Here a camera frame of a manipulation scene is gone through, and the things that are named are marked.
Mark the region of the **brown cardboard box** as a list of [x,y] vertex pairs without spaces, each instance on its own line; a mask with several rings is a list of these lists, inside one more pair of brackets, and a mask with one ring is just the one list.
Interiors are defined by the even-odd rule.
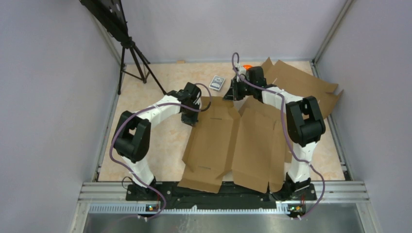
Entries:
[[218,193],[226,174],[260,193],[280,191],[291,161],[280,111],[248,97],[240,109],[222,97],[202,97],[210,108],[199,114],[183,155],[179,187]]
[[280,60],[273,64],[268,58],[261,67],[268,84],[275,84],[296,96],[314,96],[318,100],[323,118],[332,113],[343,94],[343,90],[335,94],[338,84],[323,81]]

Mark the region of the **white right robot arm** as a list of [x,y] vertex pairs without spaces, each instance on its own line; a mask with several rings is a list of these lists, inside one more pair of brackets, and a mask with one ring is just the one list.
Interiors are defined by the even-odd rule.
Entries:
[[310,172],[314,170],[312,155],[326,131],[317,99],[293,95],[274,84],[267,84],[262,67],[245,68],[238,63],[232,66],[235,77],[224,100],[239,101],[252,96],[281,111],[282,129],[292,153],[292,163],[282,188],[273,197],[298,200],[310,187]]

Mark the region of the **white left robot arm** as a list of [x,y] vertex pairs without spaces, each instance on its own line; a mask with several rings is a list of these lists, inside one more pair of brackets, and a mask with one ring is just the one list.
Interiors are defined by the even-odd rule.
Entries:
[[150,146],[151,130],[175,114],[181,114],[181,121],[194,126],[202,111],[201,89],[197,83],[187,83],[184,89],[170,91],[162,99],[137,112],[124,111],[118,121],[111,143],[111,151],[122,158],[121,165],[133,175],[138,186],[137,194],[143,200],[154,198],[156,188],[151,183],[155,176],[145,156]]

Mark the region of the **blue playing card deck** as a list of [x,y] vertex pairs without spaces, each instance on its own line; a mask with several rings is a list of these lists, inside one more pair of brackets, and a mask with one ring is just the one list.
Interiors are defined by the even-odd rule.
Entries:
[[211,80],[211,82],[210,82],[210,84],[209,84],[208,87],[209,87],[210,89],[212,89],[212,90],[215,90],[215,91],[220,92],[221,89],[222,89],[222,87],[223,87],[223,85],[224,85],[224,83],[225,83],[225,78],[220,77],[220,76],[218,76],[218,75],[215,75],[215,76],[212,78],[212,80]]

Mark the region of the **orange curved toy piece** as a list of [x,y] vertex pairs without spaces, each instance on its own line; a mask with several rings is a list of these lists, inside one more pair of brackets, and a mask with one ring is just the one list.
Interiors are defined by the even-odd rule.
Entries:
[[243,65],[243,67],[244,67],[246,70],[248,70],[248,69],[252,68],[253,66],[252,66],[252,65]]

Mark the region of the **black tripod stand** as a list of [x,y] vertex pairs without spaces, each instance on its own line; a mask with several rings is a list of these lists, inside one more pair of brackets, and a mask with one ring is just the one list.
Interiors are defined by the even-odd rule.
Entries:
[[[166,94],[165,89],[163,88],[163,86],[161,85],[161,83],[159,82],[159,80],[157,79],[157,77],[155,76],[151,68],[149,67],[150,62],[143,55],[143,53],[138,49],[132,37],[129,37],[128,39],[122,41],[120,44],[122,46],[122,51],[121,51],[120,76],[119,76],[117,94],[118,95],[121,94],[123,74],[127,74],[138,80],[141,80],[143,83],[147,83],[148,77],[152,76],[152,78],[157,83],[158,87],[160,88],[161,92],[165,95]],[[124,62],[126,50],[129,50],[131,53],[134,63],[138,69],[139,76],[126,71],[125,69],[126,63]]]

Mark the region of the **black perforated board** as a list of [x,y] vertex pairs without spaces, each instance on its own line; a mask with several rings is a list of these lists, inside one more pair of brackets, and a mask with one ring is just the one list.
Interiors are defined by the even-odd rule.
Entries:
[[80,3],[119,42],[129,40],[127,22],[121,0],[80,0]]

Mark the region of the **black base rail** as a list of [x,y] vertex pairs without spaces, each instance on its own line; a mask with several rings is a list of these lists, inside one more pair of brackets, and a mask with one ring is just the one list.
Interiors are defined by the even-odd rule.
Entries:
[[226,209],[275,209],[277,201],[316,201],[317,193],[311,184],[291,194],[284,192],[260,193],[233,182],[223,182],[217,194],[179,187],[178,182],[154,182],[151,187],[158,190],[166,199],[166,210],[190,209],[193,206],[201,210]]

